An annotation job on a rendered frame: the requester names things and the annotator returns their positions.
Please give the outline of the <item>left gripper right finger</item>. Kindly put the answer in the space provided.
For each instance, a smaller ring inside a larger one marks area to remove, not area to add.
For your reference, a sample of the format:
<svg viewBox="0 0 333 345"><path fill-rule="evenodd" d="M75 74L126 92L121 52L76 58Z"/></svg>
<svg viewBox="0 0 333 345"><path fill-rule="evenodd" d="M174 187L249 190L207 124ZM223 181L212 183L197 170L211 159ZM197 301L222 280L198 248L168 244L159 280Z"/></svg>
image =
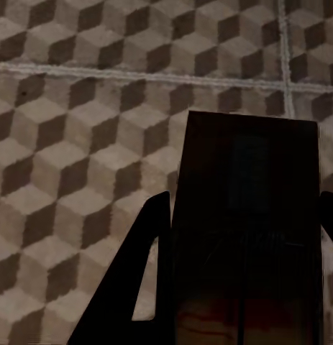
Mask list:
<svg viewBox="0 0 333 345"><path fill-rule="evenodd" d="M321 226L333 241L333 193L322 191L317 204Z"/></svg>

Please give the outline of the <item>mousetrap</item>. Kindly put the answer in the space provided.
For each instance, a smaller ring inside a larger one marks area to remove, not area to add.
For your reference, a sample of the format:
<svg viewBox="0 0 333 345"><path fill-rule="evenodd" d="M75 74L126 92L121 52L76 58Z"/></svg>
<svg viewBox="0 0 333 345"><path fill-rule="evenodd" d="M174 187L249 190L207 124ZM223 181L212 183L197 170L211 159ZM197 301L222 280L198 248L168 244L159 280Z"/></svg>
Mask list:
<svg viewBox="0 0 333 345"><path fill-rule="evenodd" d="M175 345L324 345L317 121L189 111Z"/></svg>

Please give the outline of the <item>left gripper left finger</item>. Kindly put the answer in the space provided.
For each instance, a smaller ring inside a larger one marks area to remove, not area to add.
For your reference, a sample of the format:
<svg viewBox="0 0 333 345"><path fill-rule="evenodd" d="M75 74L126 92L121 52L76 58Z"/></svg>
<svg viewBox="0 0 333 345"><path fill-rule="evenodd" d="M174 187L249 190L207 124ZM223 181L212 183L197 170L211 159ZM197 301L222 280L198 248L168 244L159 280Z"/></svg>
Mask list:
<svg viewBox="0 0 333 345"><path fill-rule="evenodd" d="M155 318L132 321L150 247L157 236ZM145 202L67 345L175 345L168 191Z"/></svg>

